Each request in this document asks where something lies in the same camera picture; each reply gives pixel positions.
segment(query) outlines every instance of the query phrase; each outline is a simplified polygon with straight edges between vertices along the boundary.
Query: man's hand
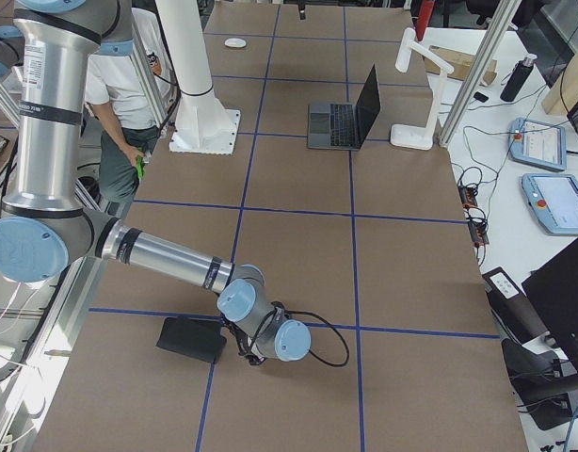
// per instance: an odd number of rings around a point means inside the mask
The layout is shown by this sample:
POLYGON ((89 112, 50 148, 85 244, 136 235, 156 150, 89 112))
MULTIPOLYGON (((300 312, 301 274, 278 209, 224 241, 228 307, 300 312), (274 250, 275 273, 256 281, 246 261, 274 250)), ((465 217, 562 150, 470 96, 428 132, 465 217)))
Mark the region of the man's hand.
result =
POLYGON ((128 157, 128 160, 130 160, 130 165, 135 168, 136 165, 138 165, 138 158, 145 156, 145 154, 142 153, 138 148, 130 146, 129 144, 121 148, 121 151, 126 155, 126 157, 128 157))

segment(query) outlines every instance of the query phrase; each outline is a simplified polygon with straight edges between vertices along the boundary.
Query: black chair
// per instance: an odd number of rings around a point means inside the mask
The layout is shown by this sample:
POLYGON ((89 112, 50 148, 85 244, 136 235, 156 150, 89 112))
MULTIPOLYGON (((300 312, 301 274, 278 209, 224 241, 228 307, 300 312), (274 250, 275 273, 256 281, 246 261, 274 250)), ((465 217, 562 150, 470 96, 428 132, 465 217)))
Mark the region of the black chair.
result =
MULTIPOLYGON (((553 0, 523 0, 517 8, 512 23, 516 26, 528 25, 544 5, 552 2, 553 0)), ((479 15, 479 19, 477 19, 478 25, 484 24, 486 19, 494 15, 499 3, 499 0, 466 0, 469 12, 479 15)))

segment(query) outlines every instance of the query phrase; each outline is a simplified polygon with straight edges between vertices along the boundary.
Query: gray pants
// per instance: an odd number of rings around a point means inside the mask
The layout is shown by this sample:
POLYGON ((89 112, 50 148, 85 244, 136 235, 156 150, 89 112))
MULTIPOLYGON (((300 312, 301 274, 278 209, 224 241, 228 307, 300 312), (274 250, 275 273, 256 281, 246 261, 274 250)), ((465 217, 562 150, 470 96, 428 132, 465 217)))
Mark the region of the gray pants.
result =
MULTIPOLYGON (((126 142, 143 153, 153 153, 159 134, 157 127, 121 131, 126 142)), ((120 150, 106 131, 101 134, 101 168, 99 170, 101 194, 110 202, 131 202, 138 190, 138 174, 128 157, 120 150)))

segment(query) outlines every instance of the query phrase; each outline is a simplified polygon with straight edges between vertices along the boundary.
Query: cardboard box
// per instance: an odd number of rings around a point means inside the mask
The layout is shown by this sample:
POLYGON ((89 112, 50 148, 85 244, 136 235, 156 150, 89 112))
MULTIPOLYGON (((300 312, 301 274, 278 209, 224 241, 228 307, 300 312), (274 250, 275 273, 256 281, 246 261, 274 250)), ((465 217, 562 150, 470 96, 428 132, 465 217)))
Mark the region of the cardboard box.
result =
MULTIPOLYGON (((471 65, 474 62, 474 56, 470 54, 465 54, 463 52, 457 52, 455 50, 443 49, 441 47, 437 47, 432 45, 429 47, 429 50, 436 54, 438 57, 442 58, 443 60, 447 61, 448 63, 452 64, 455 68, 455 71, 448 76, 450 78, 456 78, 457 80, 464 80, 471 69, 471 65)), ((428 73, 440 73, 440 68, 435 65, 432 61, 424 58, 425 60, 425 69, 428 73)), ((485 85, 490 85, 494 79, 496 78, 496 60, 493 59, 486 73, 484 74, 483 81, 485 85)))

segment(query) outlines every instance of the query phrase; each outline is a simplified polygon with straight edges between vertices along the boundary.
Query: laptop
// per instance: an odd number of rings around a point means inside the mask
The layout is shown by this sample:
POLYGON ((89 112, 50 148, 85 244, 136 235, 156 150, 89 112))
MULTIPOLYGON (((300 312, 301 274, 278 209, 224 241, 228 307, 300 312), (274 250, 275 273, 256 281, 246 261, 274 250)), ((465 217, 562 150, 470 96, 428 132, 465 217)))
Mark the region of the laptop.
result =
POLYGON ((368 74, 356 104, 316 102, 308 108, 308 147, 357 151, 381 110, 377 71, 368 74))

